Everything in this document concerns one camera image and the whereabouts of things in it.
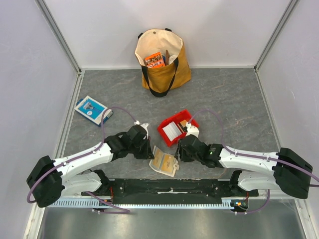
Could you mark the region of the gold credit card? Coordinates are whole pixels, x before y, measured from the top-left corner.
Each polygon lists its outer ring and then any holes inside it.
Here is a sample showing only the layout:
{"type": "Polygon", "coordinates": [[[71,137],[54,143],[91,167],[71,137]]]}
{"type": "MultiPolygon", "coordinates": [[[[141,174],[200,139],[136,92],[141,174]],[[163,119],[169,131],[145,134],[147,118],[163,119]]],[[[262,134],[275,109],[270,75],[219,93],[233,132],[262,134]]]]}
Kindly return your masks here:
{"type": "Polygon", "coordinates": [[[166,154],[163,157],[161,171],[172,175],[174,170],[174,157],[172,155],[166,154]]]}
{"type": "Polygon", "coordinates": [[[154,156],[155,158],[153,160],[153,166],[159,169],[163,158],[163,152],[159,148],[157,148],[154,156]]]}

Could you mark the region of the beige leather card holder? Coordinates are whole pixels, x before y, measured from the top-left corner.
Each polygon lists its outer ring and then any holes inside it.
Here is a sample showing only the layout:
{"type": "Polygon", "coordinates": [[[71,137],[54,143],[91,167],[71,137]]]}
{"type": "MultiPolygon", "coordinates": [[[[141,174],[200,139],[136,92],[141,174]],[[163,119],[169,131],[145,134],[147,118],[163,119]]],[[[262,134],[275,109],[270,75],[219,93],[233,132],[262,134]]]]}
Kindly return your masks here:
{"type": "Polygon", "coordinates": [[[157,146],[153,148],[153,155],[154,159],[149,162],[150,168],[157,173],[174,177],[179,169],[177,159],[171,154],[164,153],[157,146]]]}

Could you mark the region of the red plastic bin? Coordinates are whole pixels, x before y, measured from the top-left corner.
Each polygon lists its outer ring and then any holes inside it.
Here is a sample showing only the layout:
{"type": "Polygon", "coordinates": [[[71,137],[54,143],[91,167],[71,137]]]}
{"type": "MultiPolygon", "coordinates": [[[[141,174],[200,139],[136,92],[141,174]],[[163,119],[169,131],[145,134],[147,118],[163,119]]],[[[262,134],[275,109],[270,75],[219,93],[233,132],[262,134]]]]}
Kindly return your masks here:
{"type": "Polygon", "coordinates": [[[158,132],[168,147],[177,144],[188,135],[199,136],[199,124],[185,109],[165,119],[159,126],[158,132]]]}

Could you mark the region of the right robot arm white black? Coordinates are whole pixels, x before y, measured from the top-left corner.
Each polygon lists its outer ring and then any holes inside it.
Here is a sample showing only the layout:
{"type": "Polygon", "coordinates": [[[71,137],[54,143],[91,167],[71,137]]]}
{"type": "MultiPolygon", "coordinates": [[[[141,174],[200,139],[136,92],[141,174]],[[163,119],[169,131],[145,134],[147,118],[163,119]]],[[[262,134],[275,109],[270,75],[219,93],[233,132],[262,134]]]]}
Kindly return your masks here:
{"type": "Polygon", "coordinates": [[[252,152],[205,144],[196,136],[179,140],[178,161],[198,161],[209,168],[234,168],[228,190],[240,196],[252,190],[281,190],[298,199],[307,199],[313,167],[289,148],[279,152],[252,152]]]}

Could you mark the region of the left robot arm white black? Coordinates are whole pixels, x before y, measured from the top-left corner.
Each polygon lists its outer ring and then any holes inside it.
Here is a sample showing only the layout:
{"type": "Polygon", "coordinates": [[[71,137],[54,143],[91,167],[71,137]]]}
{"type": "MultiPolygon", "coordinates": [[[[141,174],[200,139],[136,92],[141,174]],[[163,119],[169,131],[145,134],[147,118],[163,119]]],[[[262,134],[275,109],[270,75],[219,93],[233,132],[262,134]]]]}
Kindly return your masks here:
{"type": "Polygon", "coordinates": [[[63,158],[40,158],[27,177],[30,192],[29,203],[45,208],[62,196],[82,192],[96,192],[103,196],[109,192],[110,184],[103,171],[95,170],[88,175],[83,172],[131,154],[135,159],[153,159],[148,124],[135,124],[127,132],[104,139],[103,142],[63,158]]]}

